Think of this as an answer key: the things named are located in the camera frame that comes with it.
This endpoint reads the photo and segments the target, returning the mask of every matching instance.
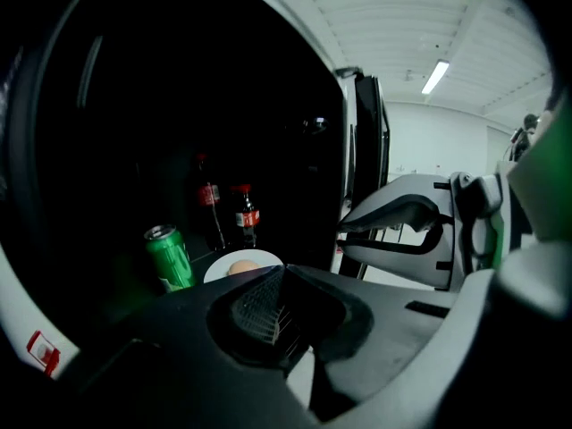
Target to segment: red label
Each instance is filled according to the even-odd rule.
[[[218,186],[216,184],[209,184],[208,186],[201,186],[197,189],[198,204],[201,206],[211,206],[221,201],[221,196],[218,193]]]
[[[236,225],[239,227],[252,227],[258,223],[260,223],[260,212],[258,210],[236,214]]]

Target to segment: refrigerator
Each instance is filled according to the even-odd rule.
[[[189,194],[198,152],[219,185],[252,185],[261,249],[335,267],[338,221],[387,181],[377,78],[334,65],[280,0],[35,2],[0,79],[0,321],[20,358],[38,365],[39,331],[62,366],[161,297],[152,226],[176,225],[202,282],[223,253]]]

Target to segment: ceiling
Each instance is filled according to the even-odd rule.
[[[387,102],[441,106],[511,130],[543,110],[548,56],[519,0],[283,0],[337,67],[379,78]],[[450,62],[421,94],[439,59]]]

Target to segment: ceiling light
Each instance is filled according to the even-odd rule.
[[[431,91],[437,83],[441,80],[447,69],[449,68],[449,63],[447,61],[439,61],[437,65],[435,65],[435,70],[431,73],[429,80],[425,83],[425,87],[421,91],[422,94],[431,94]]]

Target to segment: can lid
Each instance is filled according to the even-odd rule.
[[[238,186],[231,186],[231,190],[242,192],[243,194],[248,194],[250,192],[251,186],[249,184],[239,184]]]
[[[156,225],[143,234],[145,240],[162,240],[175,232],[177,228],[171,224]]]

